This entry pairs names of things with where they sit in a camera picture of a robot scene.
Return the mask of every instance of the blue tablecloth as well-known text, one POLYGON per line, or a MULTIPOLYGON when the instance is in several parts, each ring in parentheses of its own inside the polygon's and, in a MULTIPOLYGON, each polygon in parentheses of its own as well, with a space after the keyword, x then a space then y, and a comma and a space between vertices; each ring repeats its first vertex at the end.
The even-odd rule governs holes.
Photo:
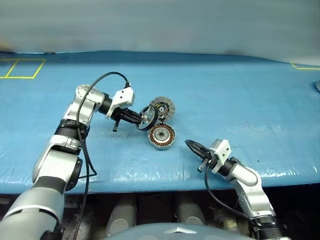
MULTIPOLYGON (((320 182, 319 70, 298 70, 266 59, 181 53, 83 52, 0 54, 0 76, 13 60, 46 59, 34 79, 0 79, 0 193, 21 193, 32 185, 32 169, 54 133, 79 84, 109 71, 125 74, 139 112, 157 96, 175 103, 169 122, 176 141, 159 151, 147 134, 127 122, 93 116, 87 146, 98 175, 90 193, 183 191, 205 188, 200 159, 185 145, 230 142, 231 155, 257 170, 262 184, 285 186, 320 182)), ((20 60, 8 76, 32 76, 37 61, 20 60)), ((97 88, 113 96, 123 80, 111 76, 97 88)), ((230 185, 210 175, 212 189, 230 185)), ((79 180, 72 193, 82 193, 79 180)))

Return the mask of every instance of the black cable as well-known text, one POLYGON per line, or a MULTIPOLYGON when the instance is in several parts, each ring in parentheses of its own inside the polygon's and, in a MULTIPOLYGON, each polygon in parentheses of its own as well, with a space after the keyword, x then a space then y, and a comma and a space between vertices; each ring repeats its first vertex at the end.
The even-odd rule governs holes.
POLYGON ((85 190, 84 190, 84 194, 83 194, 83 201, 82 201, 82 205, 81 205, 81 210, 80 210, 80 215, 79 215, 79 219, 78 219, 78 222, 76 223, 76 226, 75 226, 75 229, 74 229, 74 233, 73 233, 73 237, 72 237, 72 240, 76 240, 77 238, 77 234, 78 234, 78 231, 79 231, 79 227, 80 227, 80 224, 81 224, 81 221, 82 221, 82 217, 84 215, 84 210, 85 210, 85 205, 86 205, 86 201, 87 201, 87 195, 88 195, 88 190, 89 190, 89 178, 90 178, 90 172, 89 172, 89 166, 91 166, 91 169, 92 171, 97 174, 97 172, 94 170, 93 166, 92 166, 92 163, 91 163, 91 160, 90 160, 90 157, 89 157, 89 153, 88 153, 88 149, 87 149, 87 144, 86 142, 83 140, 82 136, 81 136, 81 132, 80 132, 80 127, 79 127, 79 116, 80 116, 80 110, 88 96, 88 94, 90 93, 91 89, 103 78, 109 76, 109 75, 119 75, 121 77, 124 78, 125 80, 125 86, 130 86, 127 78, 117 72, 117 71, 111 71, 111 72, 108 72, 108 73, 105 73, 103 74, 102 76, 100 76, 97 80, 95 80, 90 86, 89 88, 86 90, 80 104, 79 104, 79 108, 78 110, 76 111, 76 125, 78 126, 76 131, 78 133, 78 137, 79 137, 79 141, 80 141, 80 144, 81 144, 81 148, 83 150, 83 155, 84 155, 84 159, 85 159, 85 169, 86 169, 86 181, 85 181, 85 190))
POLYGON ((213 197, 213 199, 220 204, 222 207, 224 207, 225 209, 228 209, 230 212, 232 212, 235 215, 238 215, 242 218, 247 219, 248 221, 250 221, 249 217, 247 215, 245 215, 244 213, 237 211, 235 209, 233 209, 232 207, 226 205, 225 203, 223 203, 222 201, 220 201, 214 194, 213 192, 210 190, 209 185, 208 185, 208 172, 209 172, 209 166, 206 166, 205 169, 205 173, 204 173, 204 184, 205 184, 205 188, 206 190, 209 192, 209 194, 211 195, 211 197, 213 197))

